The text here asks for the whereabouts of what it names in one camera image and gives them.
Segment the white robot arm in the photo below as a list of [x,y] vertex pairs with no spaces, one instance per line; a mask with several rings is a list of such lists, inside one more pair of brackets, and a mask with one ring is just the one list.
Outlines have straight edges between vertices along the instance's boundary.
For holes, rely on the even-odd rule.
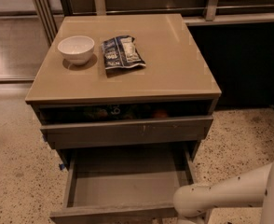
[[206,224],[213,208],[261,207],[260,224],[274,224],[274,162],[211,186],[188,185],[173,195],[177,224]]

